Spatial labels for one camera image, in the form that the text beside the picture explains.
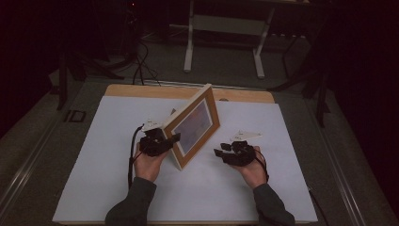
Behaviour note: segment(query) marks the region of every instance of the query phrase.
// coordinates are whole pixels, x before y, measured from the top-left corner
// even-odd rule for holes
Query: metal stand
[[[193,32],[194,29],[208,30],[216,32],[227,32],[234,34],[256,35],[260,36],[259,45],[253,50],[253,58],[258,78],[264,79],[263,64],[261,52],[264,41],[267,37],[275,9],[271,8],[265,22],[254,20],[243,20],[235,18],[222,18],[216,16],[196,15],[194,13],[194,0],[190,1],[190,14],[188,20],[188,42],[185,51],[184,72],[191,72],[193,60]]]

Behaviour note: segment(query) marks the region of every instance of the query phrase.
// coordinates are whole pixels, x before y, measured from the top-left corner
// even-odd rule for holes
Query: hand
[[[266,164],[262,155],[259,153],[261,149],[258,146],[254,146],[253,148],[255,149],[256,157],[261,160],[262,163]],[[264,173],[263,166],[256,159],[244,167],[230,166],[241,173],[247,185],[252,189],[267,183],[266,173]]]
[[[135,172],[136,177],[141,177],[148,181],[154,182],[158,177],[159,170],[164,158],[168,155],[168,151],[158,156],[148,156],[140,151],[140,142],[136,145],[135,153]]]

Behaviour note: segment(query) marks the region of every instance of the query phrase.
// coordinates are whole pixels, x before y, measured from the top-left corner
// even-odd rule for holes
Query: black wire
[[[138,126],[137,129],[135,130],[135,133],[133,134],[132,137],[132,145],[130,146],[130,157],[133,157],[133,149],[135,148],[135,140],[136,140],[136,135],[140,129],[142,129],[143,126]]]
[[[142,41],[139,41],[138,43],[141,44],[141,45],[143,45],[144,48],[146,48],[146,54],[145,54],[145,56],[142,58],[141,62],[140,62],[140,57],[137,57],[138,67],[137,67],[137,69],[136,69],[136,71],[135,71],[135,75],[133,76],[133,85],[135,84],[137,73],[140,72],[141,84],[144,86],[143,72],[142,72],[142,70],[141,70],[141,67],[142,67],[144,61],[146,60],[146,58],[147,58],[147,56],[148,56],[148,54],[149,54],[149,48],[148,48],[147,45],[145,45]]]
[[[309,191],[309,193],[311,194],[311,198],[314,200],[314,202],[316,203],[317,207],[319,208],[320,213],[322,214],[323,219],[324,219],[326,225],[329,226],[329,223],[328,223],[328,220],[327,220],[327,218],[326,218],[326,215],[325,215],[325,213],[324,213],[322,207],[320,206],[319,202],[316,200],[316,198],[314,197],[314,195],[313,195],[313,193],[312,193],[311,191]]]
[[[266,163],[265,163],[266,160],[264,159],[264,156],[263,156],[263,154],[261,152],[259,152],[258,150],[255,150],[255,152],[259,153],[262,156],[262,159],[263,159],[264,163],[256,156],[255,156],[255,159],[256,159],[256,161],[259,162],[259,164],[262,165],[263,171],[266,174],[266,182],[268,182],[269,181],[269,174],[267,173],[267,168],[266,168]]]
[[[143,126],[139,126],[135,130],[135,133],[133,134],[133,137],[132,137],[132,145],[130,146],[129,170],[127,172],[127,183],[128,183],[129,189],[133,183],[133,163],[135,163],[136,159],[141,155],[141,153],[139,153],[136,158],[133,158],[133,150],[135,149],[136,135],[137,135],[137,132],[139,130],[141,130],[141,128],[143,128]]]
[[[159,80],[156,78],[158,76],[158,72],[154,69],[151,69],[146,62],[142,62],[142,65],[144,66],[145,69],[147,69],[147,71],[149,72],[149,74],[151,75],[151,77],[156,81],[156,83],[158,83],[158,85],[161,87],[161,83],[159,83]]]

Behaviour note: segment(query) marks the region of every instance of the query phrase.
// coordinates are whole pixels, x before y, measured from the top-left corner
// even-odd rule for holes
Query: white paper sheet
[[[53,221],[104,221],[128,191],[130,145],[135,129],[148,118],[164,121],[185,100],[107,97],[100,102],[85,143],[59,201]],[[257,221],[252,191],[241,175],[214,154],[238,130],[261,133],[269,184],[296,221],[317,221],[302,171],[279,106],[216,102],[220,128],[183,171],[170,154],[155,181],[148,221]],[[138,133],[136,141],[143,137]]]

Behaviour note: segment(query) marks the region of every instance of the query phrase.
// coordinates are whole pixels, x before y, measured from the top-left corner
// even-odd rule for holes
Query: wooden picture frame
[[[172,152],[182,170],[209,137],[220,127],[212,85],[206,84],[186,105],[174,112],[164,123],[167,138],[181,134]]]

